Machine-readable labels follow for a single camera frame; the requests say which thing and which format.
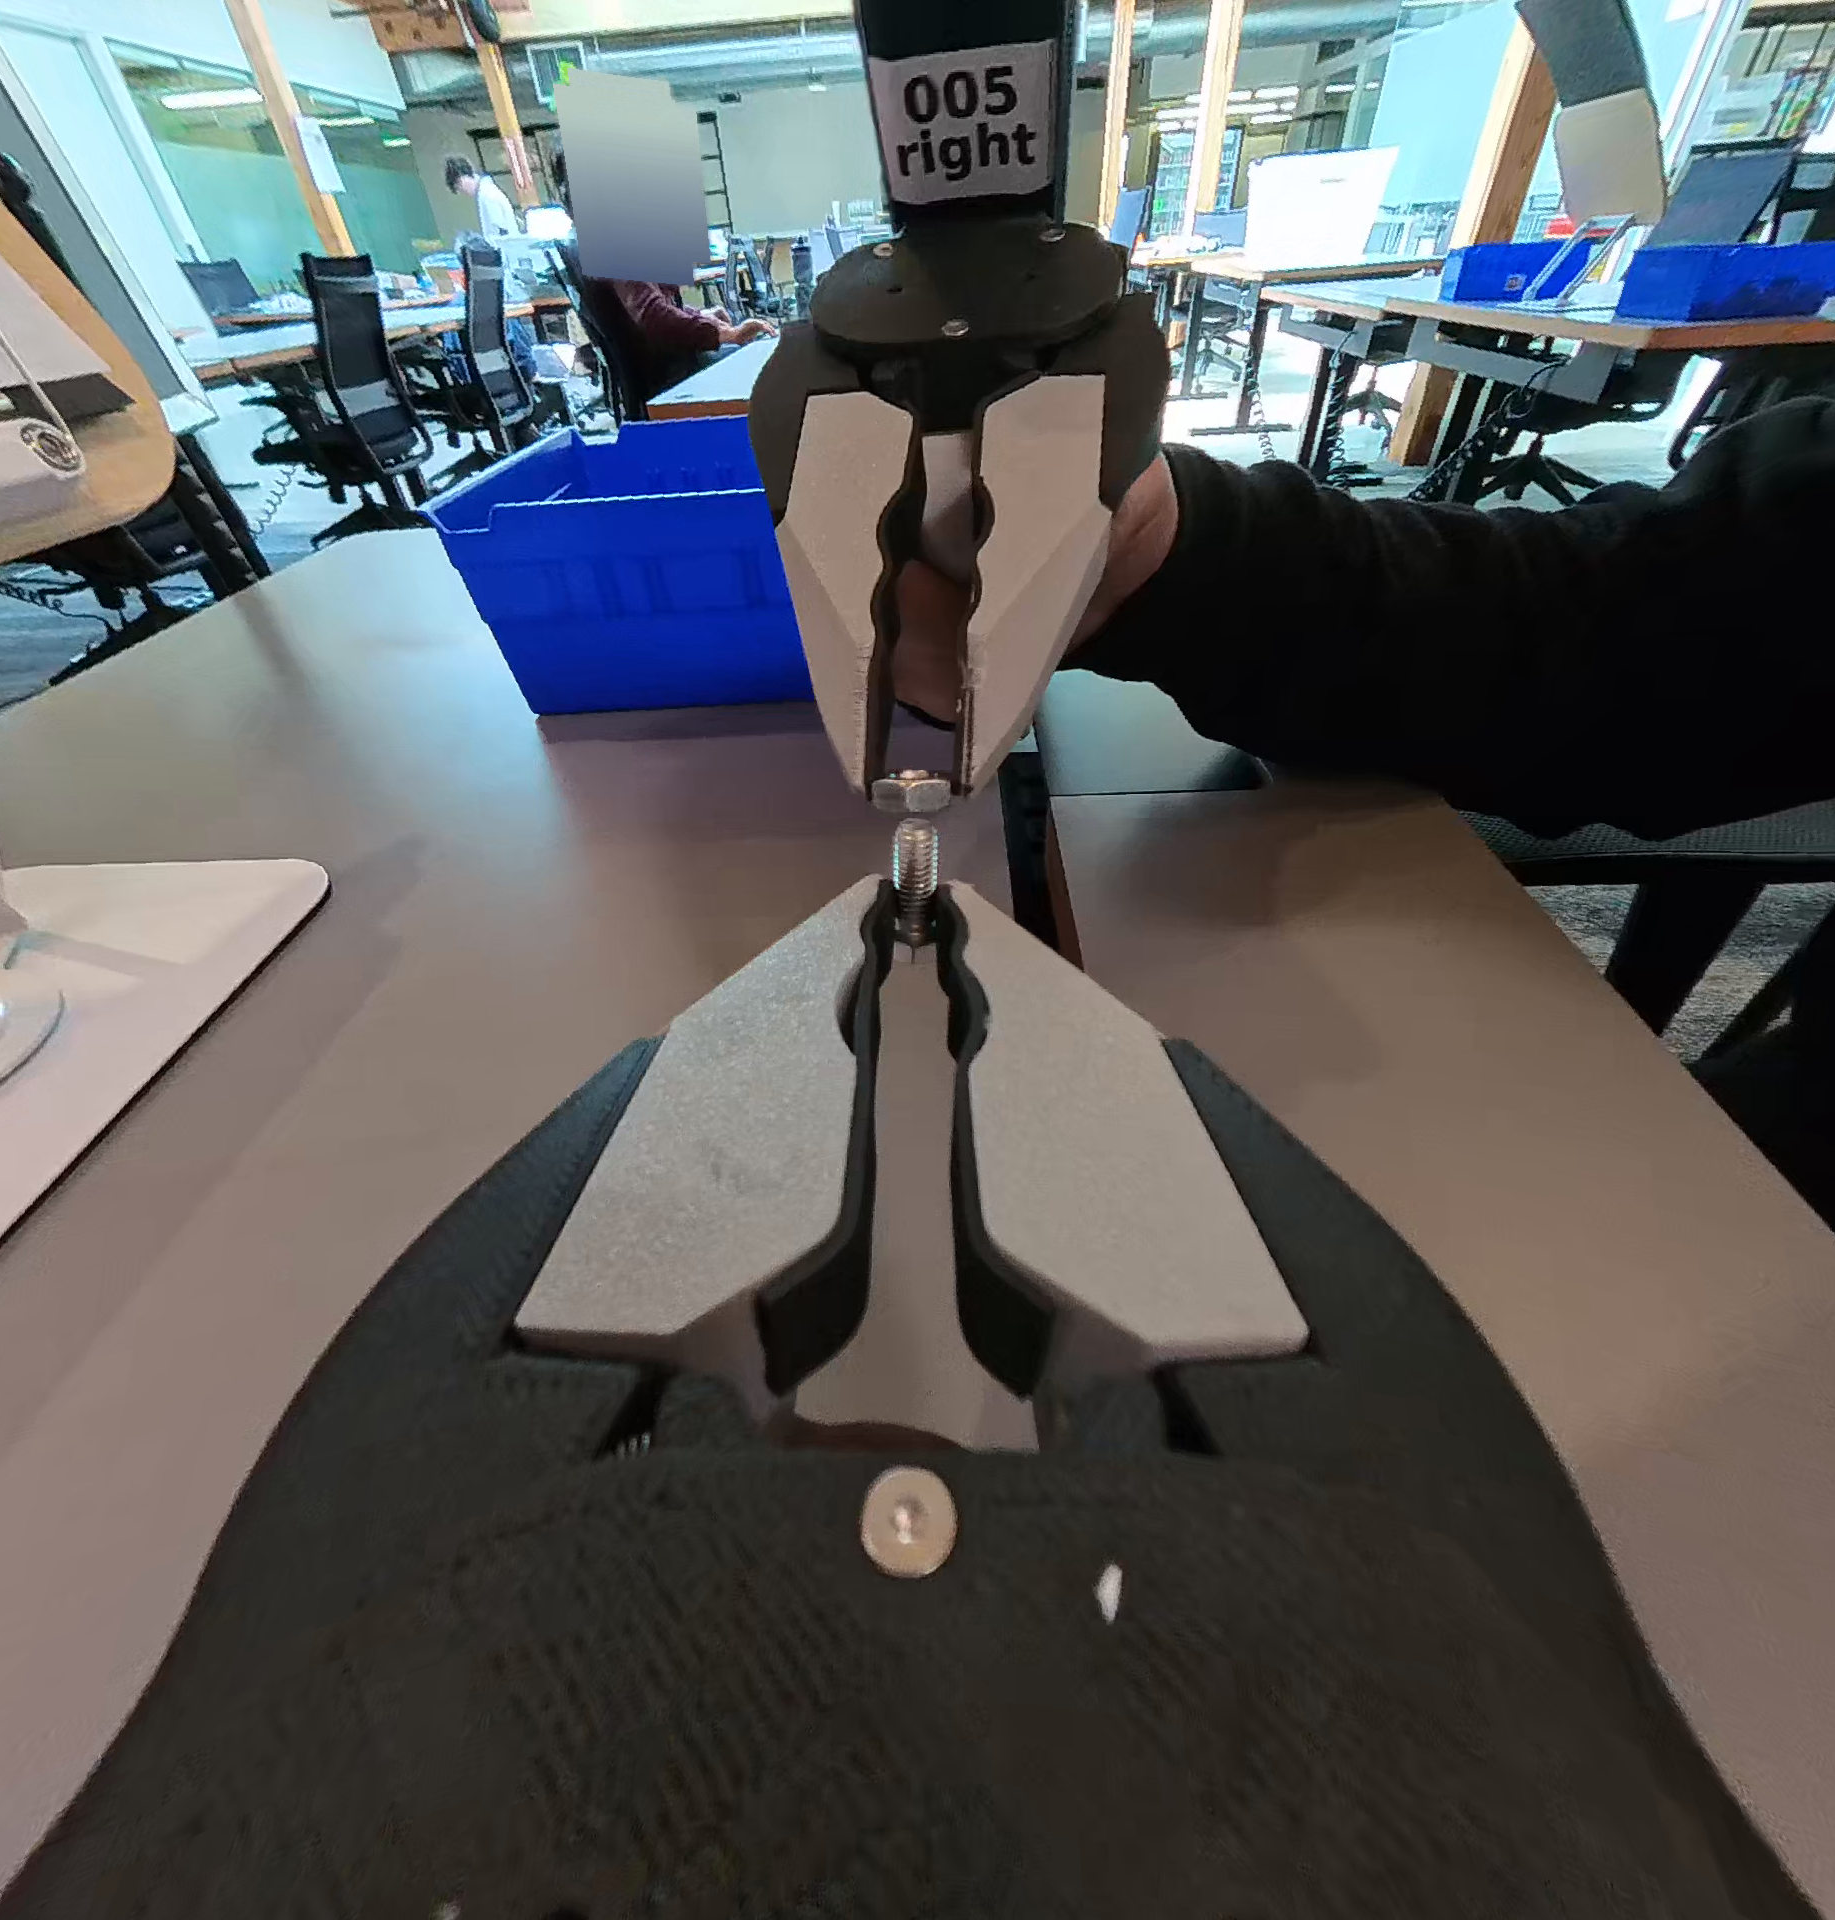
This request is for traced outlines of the grey folded panel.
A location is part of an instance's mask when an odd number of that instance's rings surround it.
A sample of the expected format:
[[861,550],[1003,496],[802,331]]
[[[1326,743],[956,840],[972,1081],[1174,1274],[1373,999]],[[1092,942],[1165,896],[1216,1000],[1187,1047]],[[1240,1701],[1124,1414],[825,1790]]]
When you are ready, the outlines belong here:
[[1552,76],[1552,152],[1567,214],[1654,226],[1666,174],[1642,41],[1624,2],[1516,2]]

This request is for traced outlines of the person's right hand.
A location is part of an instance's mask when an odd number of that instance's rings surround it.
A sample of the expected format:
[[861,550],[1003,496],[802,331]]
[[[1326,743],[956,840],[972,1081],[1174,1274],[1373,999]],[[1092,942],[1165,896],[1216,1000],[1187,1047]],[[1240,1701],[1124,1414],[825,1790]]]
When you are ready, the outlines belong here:
[[[1104,569],[1065,646],[1070,659],[1159,569],[1180,531],[1180,496],[1168,449],[1124,494],[1110,525]],[[902,566],[896,582],[901,635],[891,650],[898,703],[930,725],[955,722],[961,666],[959,630],[968,616],[968,589],[923,559]]]

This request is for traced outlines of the white document stand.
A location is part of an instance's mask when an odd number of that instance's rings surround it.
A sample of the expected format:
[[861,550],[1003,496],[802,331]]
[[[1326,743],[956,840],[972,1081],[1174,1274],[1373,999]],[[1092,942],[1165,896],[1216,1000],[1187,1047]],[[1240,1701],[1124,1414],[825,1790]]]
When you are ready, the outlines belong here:
[[[136,357],[0,196],[0,564],[119,529],[174,469]],[[323,900],[298,857],[0,850],[0,1244]]]

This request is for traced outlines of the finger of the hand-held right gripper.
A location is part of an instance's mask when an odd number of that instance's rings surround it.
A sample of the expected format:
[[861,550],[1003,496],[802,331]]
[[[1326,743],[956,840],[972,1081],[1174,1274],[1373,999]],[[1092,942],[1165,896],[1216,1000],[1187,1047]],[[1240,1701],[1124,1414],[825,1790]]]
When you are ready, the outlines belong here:
[[1027,731],[1099,582],[1112,521],[1101,461],[1101,374],[1032,377],[940,435],[959,796],[987,786]]
[[861,796],[886,764],[896,571],[919,466],[915,422],[882,395],[806,401],[777,539],[815,704]]

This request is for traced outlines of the blue plastic bin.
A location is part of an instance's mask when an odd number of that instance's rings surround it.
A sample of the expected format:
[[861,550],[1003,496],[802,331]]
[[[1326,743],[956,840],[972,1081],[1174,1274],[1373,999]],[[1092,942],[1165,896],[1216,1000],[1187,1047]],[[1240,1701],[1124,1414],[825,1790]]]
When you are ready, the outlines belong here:
[[425,519],[535,716],[810,700],[741,417],[565,428]]

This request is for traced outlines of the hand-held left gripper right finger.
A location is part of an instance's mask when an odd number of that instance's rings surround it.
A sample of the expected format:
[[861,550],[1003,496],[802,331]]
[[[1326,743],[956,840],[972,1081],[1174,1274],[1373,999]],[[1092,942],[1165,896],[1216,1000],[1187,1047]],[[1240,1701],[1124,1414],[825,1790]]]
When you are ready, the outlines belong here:
[[1155,1025],[963,883],[940,890],[955,1296],[1012,1395],[1292,1356],[1309,1326]]

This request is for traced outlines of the long blue storage bin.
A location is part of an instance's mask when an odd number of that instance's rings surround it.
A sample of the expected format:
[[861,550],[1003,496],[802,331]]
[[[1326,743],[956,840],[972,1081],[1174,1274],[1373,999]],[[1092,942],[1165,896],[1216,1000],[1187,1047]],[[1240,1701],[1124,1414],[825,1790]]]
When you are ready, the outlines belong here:
[[1809,319],[1835,300],[1835,238],[1792,244],[1673,244],[1637,251],[1620,323]]

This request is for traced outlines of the person's right forearm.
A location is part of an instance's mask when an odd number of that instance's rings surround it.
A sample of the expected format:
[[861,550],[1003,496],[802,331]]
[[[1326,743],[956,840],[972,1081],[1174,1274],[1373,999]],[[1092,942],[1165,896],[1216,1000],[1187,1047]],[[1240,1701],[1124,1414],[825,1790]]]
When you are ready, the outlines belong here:
[[1542,835],[1835,798],[1835,395],[1552,511],[1166,461],[1171,553],[1072,662],[1161,689],[1199,735]]

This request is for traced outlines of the dark laptop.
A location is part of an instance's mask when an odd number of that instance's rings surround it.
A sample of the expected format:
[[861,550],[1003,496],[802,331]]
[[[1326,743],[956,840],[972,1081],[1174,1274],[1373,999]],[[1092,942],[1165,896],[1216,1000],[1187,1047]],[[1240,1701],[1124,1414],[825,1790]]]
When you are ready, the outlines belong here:
[[1797,154],[1778,140],[1698,148],[1653,226],[1653,249],[1745,244],[1784,186]]

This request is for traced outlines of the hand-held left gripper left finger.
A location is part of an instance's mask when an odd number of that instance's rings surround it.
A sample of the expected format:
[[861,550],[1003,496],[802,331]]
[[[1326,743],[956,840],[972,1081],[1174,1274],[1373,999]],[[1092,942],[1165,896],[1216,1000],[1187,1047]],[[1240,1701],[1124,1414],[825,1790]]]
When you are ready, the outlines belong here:
[[568,1208],[517,1332],[788,1395],[871,1288],[878,990],[865,875],[671,1020]]

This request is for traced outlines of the steel bolt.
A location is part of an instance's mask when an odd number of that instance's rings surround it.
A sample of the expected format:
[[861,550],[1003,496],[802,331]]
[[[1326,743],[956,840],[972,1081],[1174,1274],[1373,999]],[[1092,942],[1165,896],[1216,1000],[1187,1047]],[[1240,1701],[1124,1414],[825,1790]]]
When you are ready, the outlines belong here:
[[889,845],[889,883],[896,894],[896,938],[910,950],[934,941],[941,873],[941,838],[932,818],[910,813],[896,822]]

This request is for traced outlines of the small blue storage bin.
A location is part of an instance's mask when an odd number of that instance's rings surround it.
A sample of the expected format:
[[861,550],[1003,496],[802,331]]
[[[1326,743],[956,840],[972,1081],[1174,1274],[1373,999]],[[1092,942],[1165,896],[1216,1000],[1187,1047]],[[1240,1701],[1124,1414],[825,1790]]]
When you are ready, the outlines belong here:
[[1524,300],[1567,241],[1537,238],[1531,241],[1479,241],[1444,255],[1437,297],[1444,301],[1516,301]]

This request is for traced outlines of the black office chair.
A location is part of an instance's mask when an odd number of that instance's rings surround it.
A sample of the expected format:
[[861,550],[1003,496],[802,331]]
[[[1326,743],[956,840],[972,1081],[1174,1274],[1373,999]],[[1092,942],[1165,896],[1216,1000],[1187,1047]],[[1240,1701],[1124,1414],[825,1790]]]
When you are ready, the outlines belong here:
[[313,419],[313,466],[331,494],[355,499],[354,509],[313,535],[313,545],[413,529],[423,523],[434,443],[391,353],[374,258],[302,253],[298,266],[329,406]]
[[464,330],[459,350],[474,426],[488,433],[497,454],[524,449],[535,437],[538,390],[532,362],[512,346],[504,306],[504,263],[497,246],[469,236],[459,249]]

